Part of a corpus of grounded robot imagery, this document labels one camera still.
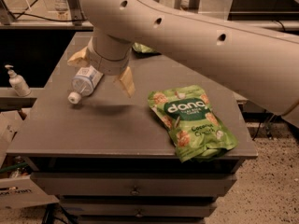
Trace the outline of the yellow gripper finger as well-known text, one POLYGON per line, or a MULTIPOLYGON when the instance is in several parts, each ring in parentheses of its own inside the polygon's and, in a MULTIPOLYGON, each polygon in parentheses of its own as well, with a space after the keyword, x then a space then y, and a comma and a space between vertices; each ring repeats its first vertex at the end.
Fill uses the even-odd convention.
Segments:
POLYGON ((89 57, 87 54, 87 48, 74 53, 67 61, 69 66, 73 67, 87 67, 89 65, 89 57))
POLYGON ((114 83, 129 97, 135 94, 135 83, 132 70, 129 66, 118 76, 114 78, 114 83))

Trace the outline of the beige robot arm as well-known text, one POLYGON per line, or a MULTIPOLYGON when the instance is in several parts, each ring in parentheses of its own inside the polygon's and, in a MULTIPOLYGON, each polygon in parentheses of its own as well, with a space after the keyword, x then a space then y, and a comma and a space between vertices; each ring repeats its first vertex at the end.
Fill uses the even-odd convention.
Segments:
POLYGON ((295 35, 209 18, 153 0, 81 0, 90 44, 69 64, 106 75, 126 67, 133 43, 186 65, 295 123, 299 116, 299 40, 295 35))

